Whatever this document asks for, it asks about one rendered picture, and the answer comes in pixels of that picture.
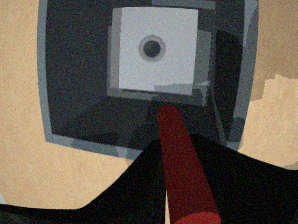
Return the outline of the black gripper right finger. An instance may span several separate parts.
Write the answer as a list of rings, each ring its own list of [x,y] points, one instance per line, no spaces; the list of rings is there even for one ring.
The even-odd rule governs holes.
[[[221,224],[298,224],[298,169],[263,163],[197,133],[189,136]]]

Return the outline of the white square plate with hole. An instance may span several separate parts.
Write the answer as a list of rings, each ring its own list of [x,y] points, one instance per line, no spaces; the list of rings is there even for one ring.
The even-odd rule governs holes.
[[[198,10],[113,8],[110,88],[192,95]],[[160,44],[154,55],[153,43]]]

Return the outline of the dark red peg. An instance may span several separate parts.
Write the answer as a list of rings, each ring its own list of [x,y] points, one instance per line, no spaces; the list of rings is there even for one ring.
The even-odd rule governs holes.
[[[157,127],[170,224],[221,224],[212,190],[178,109],[161,107]]]

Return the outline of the dark grey open box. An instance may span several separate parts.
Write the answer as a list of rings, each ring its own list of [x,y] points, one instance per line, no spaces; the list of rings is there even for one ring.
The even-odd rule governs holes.
[[[258,0],[39,0],[37,77],[45,141],[136,160],[173,105],[189,135],[238,151],[258,44]],[[113,8],[198,10],[192,95],[110,88]]]

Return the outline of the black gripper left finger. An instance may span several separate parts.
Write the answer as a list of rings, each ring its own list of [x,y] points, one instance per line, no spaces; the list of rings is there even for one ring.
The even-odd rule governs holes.
[[[160,139],[80,209],[0,204],[0,224],[165,224],[165,173]]]

